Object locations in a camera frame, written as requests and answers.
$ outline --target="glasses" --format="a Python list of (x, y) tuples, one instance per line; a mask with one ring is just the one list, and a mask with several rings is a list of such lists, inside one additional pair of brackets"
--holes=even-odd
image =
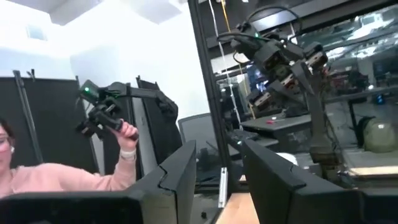
[(1, 136), (0, 137), (0, 146), (5, 144), (6, 142), (11, 142), (11, 138), (8, 136)]

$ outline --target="woman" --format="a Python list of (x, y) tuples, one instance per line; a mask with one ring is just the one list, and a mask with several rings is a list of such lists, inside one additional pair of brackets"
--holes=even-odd
[(128, 188), (136, 181), (137, 141), (129, 137), (137, 133), (137, 129), (124, 122), (119, 133), (112, 132), (121, 148), (113, 175), (100, 176), (82, 169), (51, 163), (11, 169), (15, 136), (7, 122), (0, 118), (0, 197), (23, 192), (114, 191)]

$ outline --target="ceiling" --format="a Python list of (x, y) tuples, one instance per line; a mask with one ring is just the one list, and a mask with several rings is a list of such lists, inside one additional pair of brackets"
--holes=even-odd
[[(23, 6), (47, 12), (54, 24), (65, 25), (97, 6), (104, 0), (8, 0)], [(139, 16), (156, 24), (167, 21), (181, 10), (172, 2), (186, 0), (118, 0), (126, 2)]]
[(68, 0), (8, 0), (23, 6), (31, 7), (42, 12), (51, 13), (54, 9), (58, 8)]

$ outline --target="wooden desk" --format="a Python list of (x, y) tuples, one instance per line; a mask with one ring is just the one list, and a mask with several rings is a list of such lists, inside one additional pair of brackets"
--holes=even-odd
[(373, 153), (362, 149), (348, 149), (344, 151), (343, 156), (351, 175), (398, 175), (398, 151)]
[(249, 193), (232, 194), (216, 224), (260, 224)]

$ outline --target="woman's hand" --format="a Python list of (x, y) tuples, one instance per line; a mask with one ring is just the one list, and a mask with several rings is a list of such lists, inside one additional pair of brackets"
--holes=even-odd
[(130, 137), (138, 133), (138, 130), (133, 125), (123, 121), (120, 132), (112, 130), (112, 133), (116, 136), (119, 146), (123, 151), (134, 151), (136, 150), (137, 140), (132, 140)]

